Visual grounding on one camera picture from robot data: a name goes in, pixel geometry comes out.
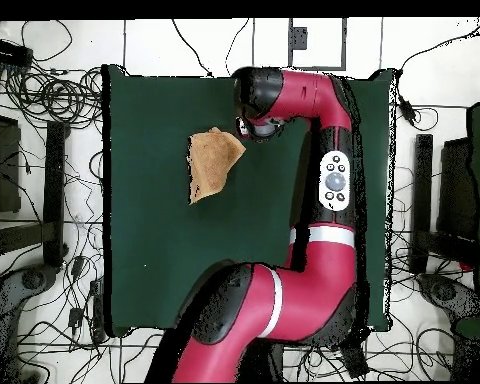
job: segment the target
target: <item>control panel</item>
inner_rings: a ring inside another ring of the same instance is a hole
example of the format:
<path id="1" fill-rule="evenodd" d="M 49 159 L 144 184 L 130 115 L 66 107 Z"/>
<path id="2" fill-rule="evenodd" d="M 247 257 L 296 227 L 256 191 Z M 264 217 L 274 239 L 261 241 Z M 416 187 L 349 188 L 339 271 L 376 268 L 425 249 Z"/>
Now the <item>control panel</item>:
<path id="1" fill-rule="evenodd" d="M 332 211 L 342 211 L 350 200 L 350 163 L 338 150 L 326 153 L 320 162 L 320 203 Z"/>

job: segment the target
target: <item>red robot arm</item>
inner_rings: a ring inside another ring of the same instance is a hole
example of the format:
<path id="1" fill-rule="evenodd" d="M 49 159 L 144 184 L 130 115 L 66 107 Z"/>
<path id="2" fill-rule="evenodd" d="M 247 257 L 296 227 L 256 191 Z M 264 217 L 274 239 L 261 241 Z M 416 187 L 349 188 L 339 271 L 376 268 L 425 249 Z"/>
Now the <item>red robot arm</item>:
<path id="1" fill-rule="evenodd" d="M 352 323 L 356 282 L 353 138 L 341 82 L 326 75 L 243 68 L 235 100 L 256 136 L 310 122 L 300 217 L 283 267 L 230 266 L 195 323 L 173 382 L 234 382 L 257 337 L 338 345 Z"/>

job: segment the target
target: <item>white stripe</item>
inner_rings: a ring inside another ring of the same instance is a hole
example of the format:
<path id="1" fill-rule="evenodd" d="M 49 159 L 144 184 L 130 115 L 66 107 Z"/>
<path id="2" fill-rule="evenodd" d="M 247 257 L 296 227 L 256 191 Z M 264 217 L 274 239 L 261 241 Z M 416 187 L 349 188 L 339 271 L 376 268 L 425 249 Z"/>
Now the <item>white stripe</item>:
<path id="1" fill-rule="evenodd" d="M 267 337 L 275 328 L 279 316 L 281 315 L 281 309 L 283 307 L 283 284 L 277 272 L 273 269 L 267 268 L 272 274 L 274 280 L 274 308 L 272 309 L 272 316 L 268 322 L 267 328 L 258 337 Z"/>
<path id="2" fill-rule="evenodd" d="M 346 244 L 355 247 L 354 233 L 341 227 L 310 227 L 309 241 L 330 241 L 332 243 Z M 295 243 L 296 231 L 292 228 L 290 232 L 290 244 Z"/>

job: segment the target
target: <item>wire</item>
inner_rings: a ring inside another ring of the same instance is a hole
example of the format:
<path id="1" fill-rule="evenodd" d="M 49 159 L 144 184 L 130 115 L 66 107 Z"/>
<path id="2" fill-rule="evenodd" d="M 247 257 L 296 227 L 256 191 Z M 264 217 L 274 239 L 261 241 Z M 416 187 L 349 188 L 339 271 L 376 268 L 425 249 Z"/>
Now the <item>wire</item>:
<path id="1" fill-rule="evenodd" d="M 19 355 L 18 355 L 18 360 L 21 363 L 23 363 L 24 365 L 30 365 L 30 366 L 33 366 L 33 367 L 36 367 L 36 368 L 41 368 L 41 369 L 45 370 L 48 375 L 46 376 L 46 380 L 44 381 L 43 384 L 48 384 L 48 381 L 50 380 L 51 373 L 50 373 L 50 370 L 47 367 L 45 367 L 44 365 L 40 365 L 40 364 L 34 364 L 30 361 L 25 361 Z"/>
<path id="2" fill-rule="evenodd" d="M 247 20 L 242 25 L 242 27 L 236 32 L 235 36 L 233 37 L 233 41 L 231 42 L 231 45 L 229 46 L 228 54 L 226 55 L 226 60 L 224 61 L 225 65 L 226 65 L 226 71 L 228 72 L 229 76 L 231 76 L 231 72 L 229 72 L 229 69 L 228 69 L 229 54 L 231 53 L 231 49 L 233 48 L 233 44 L 235 44 L 236 37 L 238 37 L 238 34 L 240 34 L 242 32 L 242 30 L 247 26 L 247 24 L 249 23 L 250 20 L 251 20 L 251 18 L 247 18 Z"/>
<path id="3" fill-rule="evenodd" d="M 142 354 L 142 352 L 144 352 L 144 350 L 146 349 L 146 346 L 148 345 L 149 341 L 150 341 L 153 337 L 161 337 L 161 336 L 162 336 L 161 334 L 152 334 L 151 336 L 149 336 L 149 337 L 146 339 L 146 341 L 144 342 L 144 345 L 142 346 L 142 348 L 141 348 L 141 350 L 139 351 L 139 353 L 137 353 L 133 358 L 128 359 L 128 361 L 126 361 L 126 362 L 124 363 L 124 365 L 123 365 L 123 378 L 119 380 L 121 383 L 124 383 L 125 380 L 126 380 L 126 366 L 127 366 L 129 363 L 135 361 L 135 360 Z M 112 375 L 112 380 L 114 380 L 113 373 L 112 373 L 112 362 L 111 362 L 110 364 L 111 364 L 111 365 L 110 365 L 110 367 L 111 367 L 111 369 L 110 369 L 110 375 Z"/>
<path id="4" fill-rule="evenodd" d="M 174 26 L 174 29 L 176 30 L 176 32 L 178 33 L 178 35 L 180 36 L 181 40 L 187 45 L 187 47 L 192 50 L 194 52 L 194 54 L 196 55 L 196 58 L 197 58 L 197 62 L 199 63 L 199 66 L 206 71 L 206 75 L 209 76 L 209 77 L 213 77 L 212 73 L 210 72 L 210 70 L 208 68 L 206 68 L 202 63 L 201 63 L 201 59 L 199 58 L 199 55 L 197 54 L 197 52 L 194 50 L 194 48 L 188 44 L 187 40 L 185 40 L 185 38 L 183 37 L 183 35 L 181 35 L 181 32 L 180 30 L 178 29 L 178 26 L 176 25 L 176 21 L 174 19 L 171 19 L 171 22 Z"/>
<path id="5" fill-rule="evenodd" d="M 23 43 L 23 46 L 25 47 L 25 37 L 24 37 L 24 32 L 25 32 L 25 26 L 29 23 L 29 22 L 32 22 L 32 21 L 25 21 L 25 23 L 22 25 L 21 27 L 21 42 Z M 34 58 L 34 60 L 36 62 L 47 62 L 51 59 L 54 59 L 56 58 L 57 56 L 60 56 L 62 53 L 64 53 L 70 46 L 71 44 L 73 44 L 73 36 L 71 35 L 71 32 L 69 31 L 68 27 L 66 25 L 64 25 L 61 21 L 55 21 L 57 23 L 59 23 L 60 25 L 62 25 L 62 27 L 66 30 L 67 34 L 69 35 L 69 42 L 68 44 L 66 45 L 66 47 L 64 47 L 60 52 L 58 53 L 55 53 L 54 55 L 50 56 L 50 57 L 47 57 L 46 59 L 36 59 Z"/>
<path id="6" fill-rule="evenodd" d="M 415 58 L 416 56 L 419 56 L 420 54 L 428 53 L 428 52 L 430 52 L 430 51 L 432 51 L 432 50 L 437 49 L 438 47 L 447 46 L 448 44 L 451 44 L 451 43 L 453 43 L 454 41 L 457 41 L 457 40 L 468 39 L 468 38 L 478 37 L 478 36 L 480 36 L 480 25 L 478 25 L 473 31 L 471 31 L 471 32 L 468 33 L 468 34 L 459 35 L 459 36 L 457 36 L 457 37 L 450 38 L 450 39 L 448 39 L 448 40 L 446 40 L 446 41 L 442 41 L 442 42 L 440 42 L 439 44 L 436 44 L 434 47 L 430 47 L 429 49 L 419 51 L 419 52 L 413 54 L 412 56 L 409 56 L 409 57 L 404 61 L 404 63 L 402 64 L 402 66 L 400 67 L 400 70 L 403 70 L 403 69 L 404 69 L 404 66 L 407 64 L 407 62 L 409 62 L 411 59 Z"/>
<path id="7" fill-rule="evenodd" d="M 427 334 L 427 333 L 430 333 L 432 331 L 436 331 L 436 332 L 439 332 L 439 333 L 442 333 L 448 337 L 450 337 L 452 340 L 453 339 L 453 336 L 448 333 L 447 331 L 441 329 L 441 328 L 428 328 L 426 330 L 423 330 L 422 332 L 420 332 L 418 334 L 418 337 L 416 338 L 416 353 L 417 353 L 417 357 L 418 357 L 418 364 L 420 365 L 420 368 L 421 368 L 421 371 L 423 372 L 423 374 L 425 374 L 425 376 L 428 378 L 429 381 L 434 381 L 434 379 L 429 375 L 429 373 L 425 370 L 425 367 L 424 367 L 424 363 L 423 363 L 423 358 L 422 358 L 422 354 L 424 353 L 425 355 L 427 355 L 430 359 L 431 356 L 425 352 L 423 349 L 420 348 L 420 340 L 421 338 Z M 442 363 L 441 361 L 436 361 L 439 365 L 443 366 L 444 368 L 446 368 L 448 371 L 451 370 L 451 368 L 449 368 L 445 363 Z"/>

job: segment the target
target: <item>towel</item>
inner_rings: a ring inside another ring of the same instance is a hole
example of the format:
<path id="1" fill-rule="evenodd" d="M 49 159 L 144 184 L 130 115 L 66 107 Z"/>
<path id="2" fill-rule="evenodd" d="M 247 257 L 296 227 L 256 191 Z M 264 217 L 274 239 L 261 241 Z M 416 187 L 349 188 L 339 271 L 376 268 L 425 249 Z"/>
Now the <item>towel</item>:
<path id="1" fill-rule="evenodd" d="M 214 127 L 189 137 L 189 204 L 219 193 L 226 185 L 229 170 L 245 151 L 233 135 Z"/>

